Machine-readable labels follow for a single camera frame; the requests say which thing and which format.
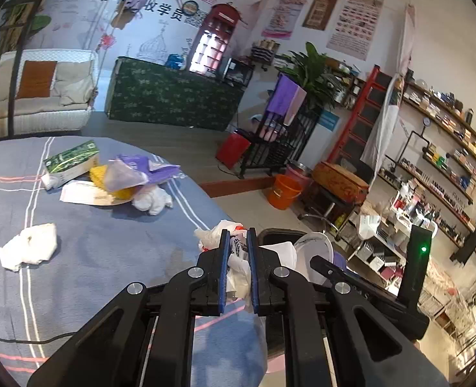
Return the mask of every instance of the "green patterned counter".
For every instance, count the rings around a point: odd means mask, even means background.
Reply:
[[[118,121],[223,131],[243,93],[209,77],[120,56],[112,71],[105,112]]]

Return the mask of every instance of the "black cable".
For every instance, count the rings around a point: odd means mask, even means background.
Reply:
[[[229,173],[229,172],[226,172],[225,170],[222,170],[222,169],[220,168],[220,163],[218,163],[218,164],[216,165],[216,167],[218,167],[218,170],[220,170],[222,173],[230,174],[231,176],[236,176],[236,177],[238,177],[238,175],[235,174],[235,173]]]
[[[23,343],[23,344],[28,344],[28,345],[44,345],[46,343],[50,343],[53,341],[56,341],[58,339],[61,339],[62,337],[69,337],[73,336],[76,332],[69,332],[69,333],[62,333],[61,335],[54,336],[47,341],[20,341],[17,339],[2,339],[0,337],[0,342],[5,342],[5,343]]]

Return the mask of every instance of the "wall mural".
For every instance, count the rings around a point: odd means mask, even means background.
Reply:
[[[26,48],[97,49],[104,69],[112,69],[123,55],[164,64],[169,54],[187,53],[187,40],[195,38],[213,5],[229,3],[242,20],[228,53],[241,55],[267,0],[192,0],[199,6],[194,16],[183,13],[186,1],[46,0],[39,15],[49,18],[49,23],[29,39]]]
[[[346,0],[327,48],[367,59],[384,0]]]

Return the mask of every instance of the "wall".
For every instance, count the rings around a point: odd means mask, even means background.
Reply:
[[[213,5],[232,3],[244,21],[237,24],[228,52],[240,53],[267,0],[193,0],[199,11],[192,17],[182,13],[178,0],[128,0],[137,13],[117,16],[121,1],[45,0],[39,15],[51,22],[26,48],[96,49],[101,68],[109,71],[118,56],[164,64],[170,54],[188,54]]]
[[[277,0],[268,1],[265,11],[251,33],[249,45],[253,41],[261,39],[262,29],[268,22],[270,11],[276,2]],[[308,0],[308,4],[304,6],[292,38],[289,41],[281,41],[280,54],[288,50],[304,51],[305,42],[310,41],[320,52],[328,53],[339,60],[345,60],[349,64],[355,64],[362,70],[363,78],[370,72],[374,64],[380,65],[381,70],[387,74],[394,73],[402,30],[403,10],[409,0],[385,0],[373,44],[366,61],[353,59],[347,55],[328,50],[326,45],[330,38],[329,31],[316,31],[302,27],[302,22],[311,2],[312,0]],[[330,18],[330,24],[333,24],[342,3],[343,0],[338,0]],[[463,101],[465,109],[473,108],[474,119],[472,125],[476,129],[475,5],[471,0],[413,0],[413,4],[416,8],[417,24],[410,68],[415,72],[414,77],[424,79],[428,85],[432,85],[439,91],[453,92],[457,98]],[[275,81],[275,72],[263,72],[257,69],[239,107],[238,119],[240,126],[243,126],[251,115],[263,111],[266,90],[273,89]],[[335,134],[330,137],[325,128],[317,125],[307,149],[301,156],[307,163],[314,164],[320,158],[326,159],[350,115],[349,112],[343,110],[337,110],[335,113],[341,117]],[[410,107],[402,107],[400,118],[408,133],[412,129],[419,133],[422,130],[422,116]],[[443,132],[439,131],[435,125],[426,130],[425,136],[444,151],[451,152],[454,148],[457,148],[456,144]],[[404,130],[398,124],[388,154],[391,156],[398,155],[405,140]],[[431,166],[420,159],[422,152],[419,150],[421,147],[422,145],[418,142],[412,142],[405,152],[405,157],[417,164],[420,169],[431,173]],[[448,190],[452,189],[451,186],[448,186],[450,183],[441,180],[441,177],[437,180],[443,187]],[[369,195],[369,200],[374,203],[385,203],[393,195],[393,189],[378,179]],[[468,206],[466,212],[476,219],[476,202],[474,205]],[[442,208],[442,215],[450,223],[458,222],[445,207]],[[456,251],[456,247],[439,231],[433,241],[432,255],[452,276],[458,287],[465,292],[476,278],[476,256],[473,255],[465,267],[460,268],[449,260],[449,256],[454,251]]]
[[[267,22],[270,19],[272,8],[277,4],[278,0],[268,0],[266,8],[260,16],[256,27],[252,31],[249,43],[247,47],[250,47],[254,41],[263,39],[261,32]],[[339,53],[334,50],[326,48],[327,41],[330,38],[329,26],[327,30],[320,31],[314,29],[308,29],[302,27],[302,22],[306,17],[307,11],[311,6],[313,0],[308,0],[302,9],[302,12],[297,20],[294,33],[291,39],[288,41],[278,40],[281,43],[281,47],[278,50],[279,54],[284,54],[290,50],[306,52],[306,42],[312,42],[317,50],[321,53],[327,53],[333,58],[339,60],[345,60],[349,65],[354,64],[361,71],[361,78],[367,77],[372,70],[374,64],[381,66],[382,71],[388,74],[393,74],[396,69],[397,52],[399,46],[400,31],[402,29],[402,12],[405,6],[405,0],[384,0],[383,11],[379,18],[378,26],[375,32],[375,38],[371,45],[368,57],[366,61],[358,60],[352,56]],[[329,24],[333,24],[339,15],[339,8],[342,6],[344,0],[338,0],[335,6],[335,10],[329,20]],[[247,119],[256,113],[263,111],[265,103],[265,91],[273,89],[277,74],[275,71],[263,72],[261,68],[257,67],[254,72],[253,79],[249,85],[249,88],[245,92],[243,99],[241,100],[238,109],[238,118],[240,126],[247,122]],[[340,117],[344,117],[345,120],[340,121],[345,124],[347,121],[348,112],[338,113]]]

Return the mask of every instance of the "blue bed sheet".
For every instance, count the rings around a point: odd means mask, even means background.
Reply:
[[[0,142],[0,247],[26,226],[57,225],[58,247],[49,262],[19,272],[0,264],[0,339],[48,340],[74,332],[127,284],[166,283],[195,265],[197,227],[212,228],[226,214],[189,177],[162,185],[173,209],[151,217],[131,204],[95,207],[59,201],[38,176],[42,160],[89,140],[27,138]],[[108,138],[94,138],[102,164],[117,154],[156,156]],[[0,361],[17,382],[30,375],[66,338],[44,345],[0,341]],[[221,317],[197,318],[192,386],[257,386],[266,369],[262,324],[229,304]]]

